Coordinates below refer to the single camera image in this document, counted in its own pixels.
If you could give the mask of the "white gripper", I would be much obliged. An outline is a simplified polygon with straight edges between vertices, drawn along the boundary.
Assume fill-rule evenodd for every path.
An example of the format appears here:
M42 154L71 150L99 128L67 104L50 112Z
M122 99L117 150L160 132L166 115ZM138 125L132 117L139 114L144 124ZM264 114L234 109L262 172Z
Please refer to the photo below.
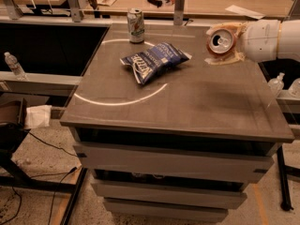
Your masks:
M259 20L256 22L224 22L209 28L206 32L211 36L220 29L227 29L238 39L238 49L227 54L214 54L205 58L209 65L229 65L244 61L246 58L254 62L272 61L277 57L278 32L280 21Z

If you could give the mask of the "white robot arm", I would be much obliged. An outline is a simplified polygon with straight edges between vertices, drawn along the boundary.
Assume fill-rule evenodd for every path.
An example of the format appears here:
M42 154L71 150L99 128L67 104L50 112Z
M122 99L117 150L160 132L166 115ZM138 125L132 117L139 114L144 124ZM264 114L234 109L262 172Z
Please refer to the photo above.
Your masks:
M300 61L300 21L224 22L207 32L209 65L223 66L246 59L260 63L279 59Z

